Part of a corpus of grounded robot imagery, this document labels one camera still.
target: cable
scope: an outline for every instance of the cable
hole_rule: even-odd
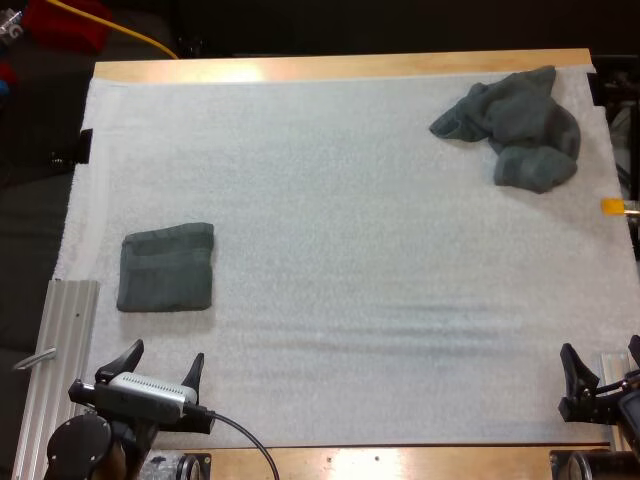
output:
[[[224,417],[216,412],[213,412],[213,415],[217,420],[220,420],[221,422],[226,423],[227,425],[235,428],[240,433],[242,433],[245,437],[251,440],[253,444],[256,446],[256,448],[262,452],[262,454],[264,455],[264,458],[267,459],[267,462],[269,462],[269,466],[271,467],[271,471],[273,472],[273,479],[280,480],[280,475],[278,474],[278,468],[276,467],[276,462],[273,461],[273,458],[271,458],[271,455],[269,454],[267,449],[264,448],[264,446],[260,443],[260,441],[256,437],[251,435],[251,433],[246,428],[244,428],[242,425],[237,424],[233,420],[227,417]]]
[[[122,32],[122,33],[124,33],[126,35],[130,35],[132,37],[135,37],[138,40],[142,40],[143,42],[150,43],[154,47],[159,48],[160,50],[162,50],[164,53],[169,55],[174,60],[178,59],[178,56],[175,53],[173,53],[171,50],[169,50],[167,47],[165,47],[160,42],[154,40],[153,38],[147,37],[147,36],[142,35],[141,33],[138,33],[138,32],[134,32],[133,30],[129,30],[126,27],[118,25],[117,23],[110,22],[109,20],[105,20],[104,18],[97,17],[97,16],[92,15],[90,13],[87,13],[87,12],[85,12],[83,10],[79,10],[79,9],[77,9],[75,7],[67,5],[66,3],[62,3],[59,0],[47,0],[47,2],[50,3],[51,5],[55,5],[56,7],[62,8],[63,10],[66,10],[67,12],[71,12],[71,13],[74,13],[74,14],[79,15],[81,17],[87,18],[89,20],[93,20],[96,23],[100,23],[102,25],[106,25],[109,28],[112,28],[114,30]]]

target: table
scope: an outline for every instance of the table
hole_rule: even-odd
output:
[[[94,77],[137,83],[263,82],[517,71],[549,64],[591,64],[591,57],[586,49],[567,49],[101,62],[96,64]],[[551,478],[552,448],[594,447],[598,445],[277,448],[271,452],[282,478],[291,479],[547,479]],[[257,450],[208,452],[216,480],[270,478],[268,465]]]

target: folded towel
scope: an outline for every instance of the folded towel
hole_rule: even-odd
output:
[[[120,255],[118,309],[178,312],[211,306],[213,225],[127,235]]]
[[[440,138],[476,142],[489,137],[498,153],[496,185],[544,193],[576,173],[580,128],[551,98],[554,67],[476,83],[429,129]]]

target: yellow cable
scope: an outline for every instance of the yellow cable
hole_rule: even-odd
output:
[[[89,20],[93,20],[94,22],[101,23],[102,25],[106,25],[107,27],[113,28],[114,30],[117,30],[117,31],[122,32],[124,34],[131,35],[132,37],[135,37],[135,38],[137,38],[139,40],[142,40],[143,42],[150,43],[154,47],[157,47],[160,50],[162,50],[164,53],[169,55],[171,58],[173,58],[175,60],[178,59],[178,56],[175,53],[173,53],[171,50],[169,50],[167,47],[162,45],[160,42],[154,40],[153,38],[149,38],[149,37],[147,37],[145,35],[142,35],[141,33],[134,32],[133,30],[129,30],[126,27],[118,25],[117,23],[110,22],[109,20],[105,20],[104,18],[100,18],[100,17],[97,17],[97,16],[92,15],[90,13],[87,13],[85,11],[79,10],[79,9],[77,9],[75,7],[67,5],[66,3],[62,3],[62,2],[60,2],[58,0],[47,0],[47,2],[49,2],[51,5],[55,5],[56,7],[60,7],[63,10],[66,10],[67,12],[71,12],[71,13],[74,13],[74,14],[79,15],[81,17],[87,18]]]

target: white foam mat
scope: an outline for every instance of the white foam mat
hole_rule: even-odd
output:
[[[56,275],[101,284],[87,372],[135,339],[269,446],[606,440],[566,425],[560,347],[594,368],[640,327],[604,112],[585,71],[554,97],[582,130],[578,173],[537,195],[492,183],[486,142],[428,125],[503,74],[232,85],[92,82]],[[116,309],[125,235],[215,225],[213,307]],[[248,445],[222,425],[158,448]]]

